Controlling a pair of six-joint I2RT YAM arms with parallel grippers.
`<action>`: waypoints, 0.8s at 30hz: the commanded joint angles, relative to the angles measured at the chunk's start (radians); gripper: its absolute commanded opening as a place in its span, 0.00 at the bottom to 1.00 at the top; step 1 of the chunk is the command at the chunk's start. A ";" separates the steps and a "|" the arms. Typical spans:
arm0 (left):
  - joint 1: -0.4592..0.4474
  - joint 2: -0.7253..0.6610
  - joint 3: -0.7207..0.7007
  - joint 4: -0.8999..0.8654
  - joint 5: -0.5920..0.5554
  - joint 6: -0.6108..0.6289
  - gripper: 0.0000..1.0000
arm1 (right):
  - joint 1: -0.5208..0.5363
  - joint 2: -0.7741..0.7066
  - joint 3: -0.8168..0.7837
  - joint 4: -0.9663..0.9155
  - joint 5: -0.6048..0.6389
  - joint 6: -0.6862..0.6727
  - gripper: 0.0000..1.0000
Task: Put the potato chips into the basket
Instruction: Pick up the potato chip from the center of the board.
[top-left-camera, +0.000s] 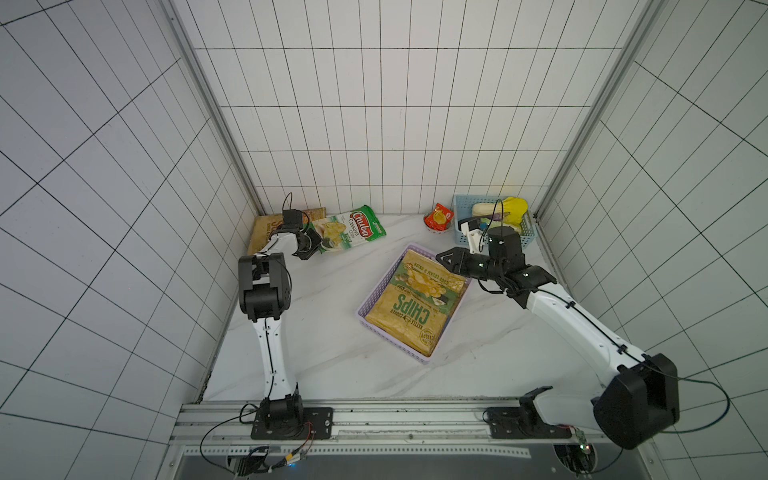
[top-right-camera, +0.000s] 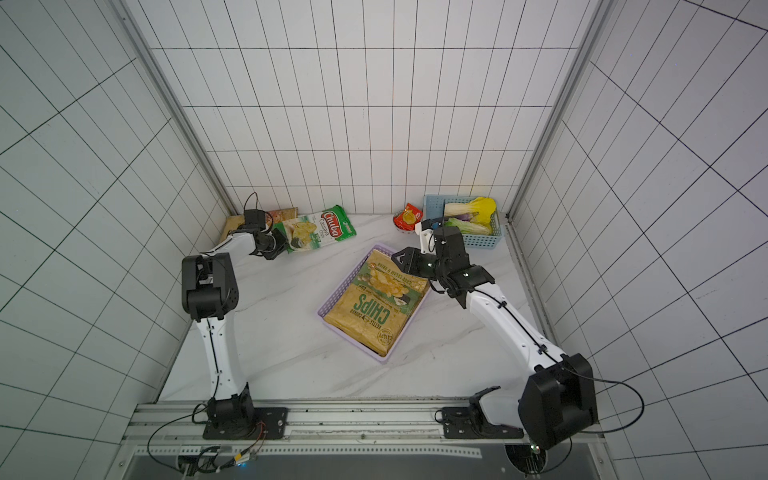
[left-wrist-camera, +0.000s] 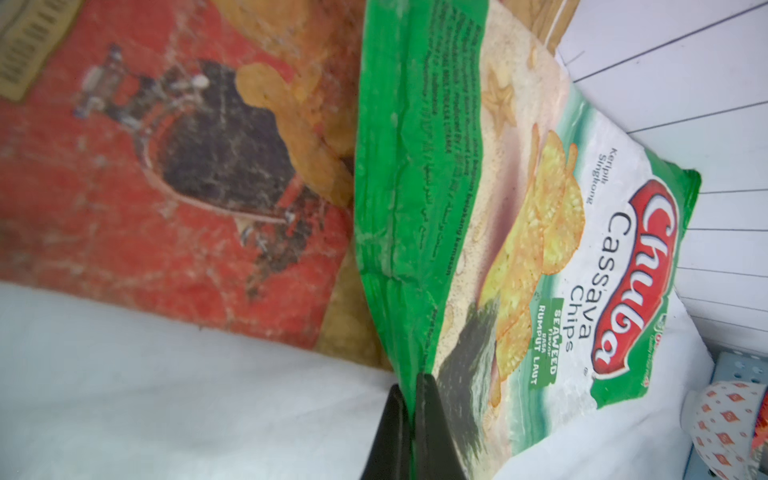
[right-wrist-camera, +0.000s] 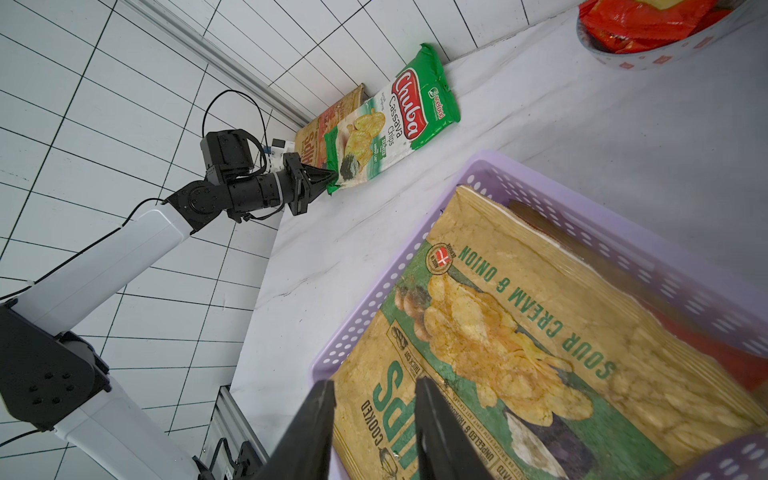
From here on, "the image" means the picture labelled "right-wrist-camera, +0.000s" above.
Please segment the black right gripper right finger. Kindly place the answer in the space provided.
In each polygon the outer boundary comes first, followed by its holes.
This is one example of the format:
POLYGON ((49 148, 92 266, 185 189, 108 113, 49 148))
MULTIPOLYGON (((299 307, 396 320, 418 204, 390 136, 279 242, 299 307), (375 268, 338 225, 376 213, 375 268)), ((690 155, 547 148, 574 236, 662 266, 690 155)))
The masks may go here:
POLYGON ((421 479, 492 479, 437 383, 428 377, 416 381, 415 426, 421 479))

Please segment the green white chips bag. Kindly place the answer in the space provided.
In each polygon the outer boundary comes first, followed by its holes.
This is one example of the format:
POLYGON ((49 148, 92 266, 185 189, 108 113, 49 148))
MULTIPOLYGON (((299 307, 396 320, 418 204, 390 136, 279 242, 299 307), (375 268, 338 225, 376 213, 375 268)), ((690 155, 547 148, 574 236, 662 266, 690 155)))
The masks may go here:
POLYGON ((367 183, 461 120, 437 50, 423 43, 386 87, 324 136, 337 190, 367 183))

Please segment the green kettle chips bag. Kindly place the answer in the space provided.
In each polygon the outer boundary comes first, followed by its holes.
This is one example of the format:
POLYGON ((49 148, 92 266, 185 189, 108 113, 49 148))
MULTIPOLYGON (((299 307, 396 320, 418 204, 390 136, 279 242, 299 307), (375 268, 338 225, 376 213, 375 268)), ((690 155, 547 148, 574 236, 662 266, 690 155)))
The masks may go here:
POLYGON ((333 377, 352 479, 420 477, 422 378, 495 479, 767 475, 767 412, 731 372, 468 187, 355 327, 333 377))

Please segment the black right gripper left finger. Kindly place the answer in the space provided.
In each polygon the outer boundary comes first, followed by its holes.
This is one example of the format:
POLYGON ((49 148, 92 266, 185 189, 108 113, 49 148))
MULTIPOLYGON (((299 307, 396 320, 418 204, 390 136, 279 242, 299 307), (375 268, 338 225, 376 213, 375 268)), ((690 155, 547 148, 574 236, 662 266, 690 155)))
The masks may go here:
POLYGON ((335 406, 334 382, 316 382, 256 479, 327 479, 335 406))

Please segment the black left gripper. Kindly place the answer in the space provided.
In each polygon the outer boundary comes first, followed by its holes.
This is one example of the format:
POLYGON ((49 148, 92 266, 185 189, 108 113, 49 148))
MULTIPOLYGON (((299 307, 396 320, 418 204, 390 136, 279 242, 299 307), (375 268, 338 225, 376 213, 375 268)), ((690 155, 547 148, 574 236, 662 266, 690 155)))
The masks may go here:
POLYGON ((283 155, 283 175, 287 181, 284 200, 294 216, 305 214, 309 204, 338 179, 334 170, 303 164, 295 152, 283 155))

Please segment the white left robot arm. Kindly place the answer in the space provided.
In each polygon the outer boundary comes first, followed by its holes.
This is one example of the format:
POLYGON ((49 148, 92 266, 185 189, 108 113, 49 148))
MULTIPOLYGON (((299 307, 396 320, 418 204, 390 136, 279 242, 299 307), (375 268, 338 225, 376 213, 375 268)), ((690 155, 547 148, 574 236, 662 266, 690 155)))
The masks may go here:
POLYGON ((1 299, 1 398, 8 413, 51 431, 118 479, 209 479, 127 395, 75 327, 121 288, 219 215, 262 220, 304 214, 337 181, 295 152, 271 170, 250 133, 211 132, 206 174, 164 199, 142 201, 117 229, 35 284, 1 299))

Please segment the beige cassava chips bag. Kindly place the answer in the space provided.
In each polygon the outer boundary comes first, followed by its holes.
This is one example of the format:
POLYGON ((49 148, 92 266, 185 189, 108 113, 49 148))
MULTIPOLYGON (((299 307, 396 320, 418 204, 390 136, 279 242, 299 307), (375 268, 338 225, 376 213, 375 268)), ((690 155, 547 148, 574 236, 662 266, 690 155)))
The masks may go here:
POLYGON ((715 359, 742 387, 762 400, 767 398, 767 360, 715 339, 674 307, 642 301, 663 327, 701 353, 715 359))

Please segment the red kettle chips bag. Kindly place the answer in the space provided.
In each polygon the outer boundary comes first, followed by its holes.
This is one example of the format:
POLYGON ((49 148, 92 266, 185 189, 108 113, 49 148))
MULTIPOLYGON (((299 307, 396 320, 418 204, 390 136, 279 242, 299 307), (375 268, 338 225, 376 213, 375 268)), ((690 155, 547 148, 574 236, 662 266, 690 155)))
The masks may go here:
POLYGON ((364 88, 364 84, 358 85, 296 134, 295 151, 303 164, 326 167, 328 155, 325 135, 361 106, 365 99, 364 88))

